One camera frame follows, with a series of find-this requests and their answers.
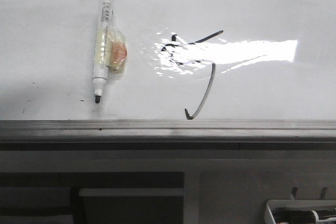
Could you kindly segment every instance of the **whiteboard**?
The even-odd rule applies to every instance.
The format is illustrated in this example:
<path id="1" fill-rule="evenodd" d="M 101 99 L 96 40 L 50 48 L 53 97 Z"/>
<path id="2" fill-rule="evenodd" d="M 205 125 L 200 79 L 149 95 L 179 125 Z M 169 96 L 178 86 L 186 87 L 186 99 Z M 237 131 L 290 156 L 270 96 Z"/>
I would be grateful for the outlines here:
<path id="1" fill-rule="evenodd" d="M 0 0 L 0 120 L 184 119 L 195 59 L 195 120 L 336 119 L 335 0 L 114 0 L 128 61 L 95 104 L 98 1 Z"/>

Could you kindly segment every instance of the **barcode label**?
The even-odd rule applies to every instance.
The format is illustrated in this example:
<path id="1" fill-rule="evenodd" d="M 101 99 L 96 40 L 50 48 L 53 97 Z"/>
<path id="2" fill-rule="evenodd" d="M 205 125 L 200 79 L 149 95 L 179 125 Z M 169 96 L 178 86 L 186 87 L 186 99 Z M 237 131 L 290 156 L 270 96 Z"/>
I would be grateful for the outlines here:
<path id="1" fill-rule="evenodd" d="M 102 22 L 110 22 L 111 18 L 111 13 L 112 13 L 112 8 L 110 3 L 103 3 L 103 9 L 101 12 L 101 21 Z"/>

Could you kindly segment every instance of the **black marker drawing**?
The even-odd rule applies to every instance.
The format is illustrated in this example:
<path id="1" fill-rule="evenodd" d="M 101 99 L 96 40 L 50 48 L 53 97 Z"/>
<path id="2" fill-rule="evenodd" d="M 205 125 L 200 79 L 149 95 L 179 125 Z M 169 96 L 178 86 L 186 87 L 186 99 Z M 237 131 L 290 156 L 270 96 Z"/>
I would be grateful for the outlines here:
<path id="1" fill-rule="evenodd" d="M 214 34 L 211 34 L 211 35 L 209 35 L 209 36 L 203 38 L 203 39 L 200 39 L 200 40 L 197 40 L 197 41 L 195 41 L 195 42 L 191 42 L 191 43 L 186 43 L 186 44 L 173 44 L 173 43 L 166 44 L 166 45 L 164 45 L 164 47 L 161 49 L 161 51 L 167 51 L 167 47 L 173 47 L 173 48 L 175 48 L 175 47 L 185 47 L 185 46 L 187 46 L 187 45 L 195 45 L 195 44 L 197 44 L 197 43 L 202 43 L 202 42 L 205 42 L 205 41 L 207 41 L 207 40 L 209 40 L 209 39 L 211 39 L 211 38 L 213 38 L 213 37 L 216 37 L 216 36 L 218 36 L 218 35 L 220 35 L 220 34 L 222 34 L 222 33 L 223 33 L 223 30 L 220 30 L 220 31 L 218 31 L 218 32 L 216 32 L 216 33 L 214 33 Z M 174 34 L 174 35 L 172 36 L 172 41 L 173 41 L 173 42 L 176 42 L 176 37 L 177 37 L 176 34 Z M 207 86 L 207 88 L 206 88 L 205 94 L 204 94 L 204 96 L 203 96 L 203 98 L 202 98 L 202 101 L 201 101 L 201 103 L 199 104 L 197 110 L 195 111 L 195 113 L 194 113 L 193 115 L 190 115 L 189 112 L 188 112 L 188 110 L 187 110 L 187 109 L 184 109 L 185 116 L 187 117 L 187 119 L 188 119 L 188 120 L 192 120 L 192 119 L 194 119 L 194 118 L 199 114 L 199 112 L 201 111 L 201 109 L 202 109 L 202 107 L 203 107 L 203 105 L 204 105 L 204 103 L 205 103 L 205 101 L 206 101 L 206 98 L 207 98 L 208 95 L 209 95 L 209 92 L 210 92 L 212 83 L 214 82 L 214 77 L 215 77 L 215 72 L 216 72 L 216 63 L 215 63 L 214 61 L 211 61 L 211 60 L 191 60 L 191 61 L 188 61 L 188 62 L 179 62 L 179 61 L 175 60 L 175 59 L 173 58 L 173 56 L 174 56 L 174 51 L 172 51 L 172 52 L 170 53 L 170 62 L 175 63 L 175 64 L 177 64 L 178 66 L 183 66 L 183 65 L 187 65 L 187 64 L 193 64 L 193 63 L 201 63 L 201 62 L 210 62 L 210 63 L 211 63 L 211 66 L 212 66 L 212 69 L 211 69 L 211 76 L 210 76 L 210 80 L 209 80 L 208 86 Z"/>

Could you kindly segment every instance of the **white whiteboard surface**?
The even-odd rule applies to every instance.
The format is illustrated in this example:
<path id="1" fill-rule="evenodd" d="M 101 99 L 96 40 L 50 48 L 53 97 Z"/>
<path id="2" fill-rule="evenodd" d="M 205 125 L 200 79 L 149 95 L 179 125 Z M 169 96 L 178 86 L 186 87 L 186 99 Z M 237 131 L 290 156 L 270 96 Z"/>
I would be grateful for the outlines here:
<path id="1" fill-rule="evenodd" d="M 179 48 L 217 62 L 196 120 L 336 119 L 336 0 L 114 0 L 128 62 L 99 105 L 97 12 L 98 0 L 0 0 L 0 120 L 184 119 L 211 67 L 167 66 L 160 48 L 219 30 Z"/>

